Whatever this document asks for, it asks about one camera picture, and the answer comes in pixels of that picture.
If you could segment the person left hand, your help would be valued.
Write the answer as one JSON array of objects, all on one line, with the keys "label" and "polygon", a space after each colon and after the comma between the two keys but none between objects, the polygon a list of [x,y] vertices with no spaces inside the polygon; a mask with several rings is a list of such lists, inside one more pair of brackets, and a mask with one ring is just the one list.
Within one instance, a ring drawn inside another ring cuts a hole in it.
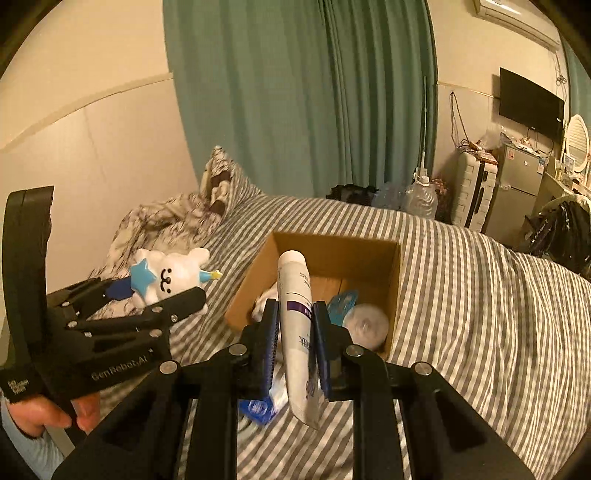
[{"label": "person left hand", "polygon": [[100,394],[93,393],[71,401],[75,415],[71,417],[51,400],[33,396],[9,402],[8,412],[18,429],[32,438],[40,437],[46,427],[67,429],[76,423],[89,434],[100,422]]}]

